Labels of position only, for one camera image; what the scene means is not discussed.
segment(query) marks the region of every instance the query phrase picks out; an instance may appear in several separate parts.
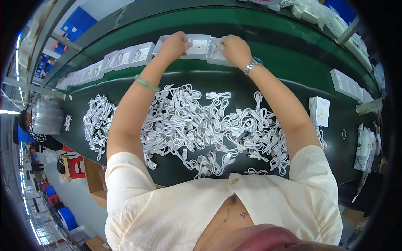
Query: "wristwatch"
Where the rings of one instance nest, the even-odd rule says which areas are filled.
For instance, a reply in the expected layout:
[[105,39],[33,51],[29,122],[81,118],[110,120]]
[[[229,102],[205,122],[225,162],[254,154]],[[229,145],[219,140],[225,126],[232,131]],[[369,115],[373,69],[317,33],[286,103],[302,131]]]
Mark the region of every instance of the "wristwatch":
[[252,57],[251,62],[246,66],[246,69],[244,70],[244,74],[248,76],[248,73],[254,66],[262,66],[263,61],[257,57]]

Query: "woman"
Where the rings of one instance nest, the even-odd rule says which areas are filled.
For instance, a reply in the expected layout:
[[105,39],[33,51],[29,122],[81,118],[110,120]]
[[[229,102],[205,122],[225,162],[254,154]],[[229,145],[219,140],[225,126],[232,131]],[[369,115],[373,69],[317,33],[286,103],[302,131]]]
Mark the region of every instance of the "woman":
[[162,45],[116,109],[107,145],[105,233],[113,250],[337,250],[342,233],[336,180],[296,96],[247,43],[225,37],[225,57],[254,81],[286,135],[289,180],[231,173],[155,189],[140,130],[167,66],[189,47],[177,32]]
[[20,115],[18,116],[18,124],[20,128],[24,132],[28,133],[32,137],[32,139],[41,146],[55,151],[61,150],[63,148],[63,144],[61,144],[52,136],[34,133],[33,131],[34,123],[32,121],[31,113],[27,112],[28,107],[29,105],[27,105],[27,107],[23,111],[21,111]]

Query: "woman's right hand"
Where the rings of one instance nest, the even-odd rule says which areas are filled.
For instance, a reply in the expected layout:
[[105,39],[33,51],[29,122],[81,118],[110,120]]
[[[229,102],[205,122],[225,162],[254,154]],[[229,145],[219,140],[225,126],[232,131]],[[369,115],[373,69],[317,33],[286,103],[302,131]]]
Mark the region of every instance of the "woman's right hand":
[[226,59],[244,71],[252,59],[247,42],[232,34],[222,37],[221,42],[223,44],[222,53]]

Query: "blue storage bin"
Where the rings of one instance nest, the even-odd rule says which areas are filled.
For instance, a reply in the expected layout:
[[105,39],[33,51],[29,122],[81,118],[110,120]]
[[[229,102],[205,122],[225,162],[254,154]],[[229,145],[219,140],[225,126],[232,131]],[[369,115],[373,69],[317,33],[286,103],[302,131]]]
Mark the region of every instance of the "blue storage bin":
[[77,38],[70,36],[70,35],[67,35],[66,39],[70,40],[71,42],[74,42],[75,40],[77,40]]
[[74,215],[70,212],[70,210],[67,207],[61,208],[57,210],[57,212],[60,214],[63,226],[67,228],[69,231],[76,229],[78,227]]
[[48,197],[56,194],[56,191],[54,190],[53,186],[46,186],[45,190]]
[[97,21],[91,15],[77,7],[60,29],[77,39],[95,23]]
[[50,69],[51,69],[52,67],[53,67],[53,65],[47,64],[46,67],[45,67],[45,72],[46,72],[46,73],[49,73],[49,71],[50,71]]
[[34,76],[40,78],[42,73],[42,69],[36,69]]
[[62,43],[59,43],[55,48],[54,48],[54,52],[58,53],[58,54],[63,54],[64,53],[64,47],[65,45],[63,45]]

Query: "white box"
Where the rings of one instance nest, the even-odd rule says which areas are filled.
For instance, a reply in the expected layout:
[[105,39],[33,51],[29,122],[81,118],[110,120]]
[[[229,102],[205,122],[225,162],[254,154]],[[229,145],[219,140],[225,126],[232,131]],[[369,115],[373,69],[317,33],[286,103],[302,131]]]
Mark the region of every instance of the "white box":
[[158,51],[159,51],[160,47],[162,46],[163,42],[164,42],[168,37],[170,37],[170,35],[163,35],[163,36],[160,36],[160,37],[159,37],[158,41],[156,42],[155,48],[154,48],[154,50],[152,51],[152,54],[153,54],[154,56],[156,56],[156,55],[158,54]]
[[346,96],[351,97],[354,100],[361,100],[360,86],[356,81],[354,81],[348,75],[345,75],[344,73],[338,71],[337,69],[332,69],[330,73],[335,91],[345,94]]
[[67,86],[70,86],[70,85],[72,85],[72,84],[73,84],[73,78],[74,78],[74,75],[75,75],[75,71],[70,72],[70,73],[67,75],[67,79],[68,79],[68,81],[67,81],[67,85],[66,85],[66,87],[67,87]]
[[224,65],[230,67],[236,67],[234,64],[230,63],[225,56],[223,55],[220,49],[217,49],[214,53],[212,53],[212,46],[214,44],[218,45],[221,39],[219,37],[211,37],[209,42],[208,50],[207,50],[207,63],[211,63],[214,65]]
[[57,81],[56,89],[61,89],[61,88],[62,88],[64,79],[65,79],[65,78],[61,78],[61,79],[59,79],[59,80]]
[[86,80],[86,83],[103,78],[103,72],[101,71],[102,65],[103,59],[92,65],[91,75],[89,79]]
[[60,89],[62,89],[62,90],[66,90],[67,89],[67,86],[68,86],[68,75],[67,75],[67,77],[65,77],[64,79],[63,79],[63,82],[61,83],[61,85],[60,85]]
[[182,59],[206,59],[211,35],[188,34],[186,38],[191,39],[193,45],[186,50],[186,55]]
[[125,64],[128,62],[128,58],[133,47],[127,47],[125,49],[119,50],[116,53],[115,60],[113,61],[112,70],[118,71],[127,68]]
[[93,69],[93,64],[84,68],[83,69],[83,74],[82,74],[82,78],[81,78],[81,83],[80,84],[85,84],[89,82],[89,78],[91,77],[91,73],[92,73],[92,69]]
[[125,68],[147,65],[152,60],[154,49],[155,44],[153,42],[134,45]]
[[109,54],[105,55],[103,58],[103,63],[100,68],[100,73],[102,73],[102,76],[112,70],[112,65],[114,60],[116,59],[117,56],[117,50],[114,52],[110,52]]
[[370,93],[368,91],[366,91],[366,89],[363,89],[363,103],[368,103],[374,101],[374,98],[370,95]]
[[82,75],[84,74],[84,69],[81,69],[77,72],[75,72],[74,77],[73,77],[73,86],[77,86],[81,83]]

